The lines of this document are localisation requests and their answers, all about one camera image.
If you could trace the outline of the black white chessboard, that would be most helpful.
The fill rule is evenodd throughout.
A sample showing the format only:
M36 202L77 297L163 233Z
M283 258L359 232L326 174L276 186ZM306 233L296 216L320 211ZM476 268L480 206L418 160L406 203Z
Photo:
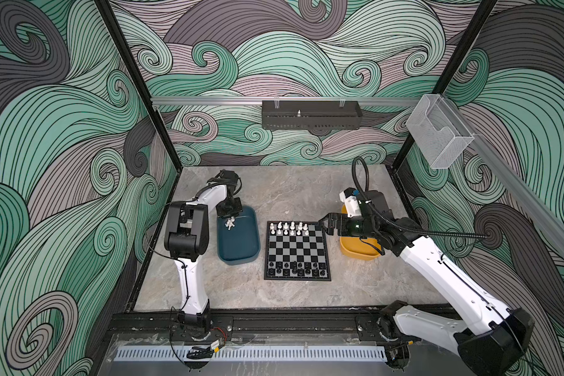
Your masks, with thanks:
M266 248L264 262L264 278L266 280L318 280L332 279L330 260L327 252L326 234L320 224L316 223L316 231L308 237L271 236L266 225ZM330 277L327 279L269 279L265 277L268 262L326 263Z

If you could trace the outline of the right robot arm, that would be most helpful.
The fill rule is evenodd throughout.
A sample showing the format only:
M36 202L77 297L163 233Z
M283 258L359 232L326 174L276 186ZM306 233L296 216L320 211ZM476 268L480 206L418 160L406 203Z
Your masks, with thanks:
M327 235L375 239L383 251L389 250L415 268L459 315L451 321L396 301L381 312L383 337L431 342L458 355L477 375L503 375L525 355L534 318L485 291L412 219L329 213L319 224Z

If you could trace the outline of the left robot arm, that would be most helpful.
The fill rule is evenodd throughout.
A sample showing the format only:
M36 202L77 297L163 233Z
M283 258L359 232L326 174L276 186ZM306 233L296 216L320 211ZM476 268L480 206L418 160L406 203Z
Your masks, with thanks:
M176 317L180 324L202 333L212 329L210 302L203 282L202 255L208 249L209 214L216 212L228 230L242 212L237 194L242 188L236 172L222 170L208 180L189 201L169 205L164 248L170 252L180 281L182 306Z

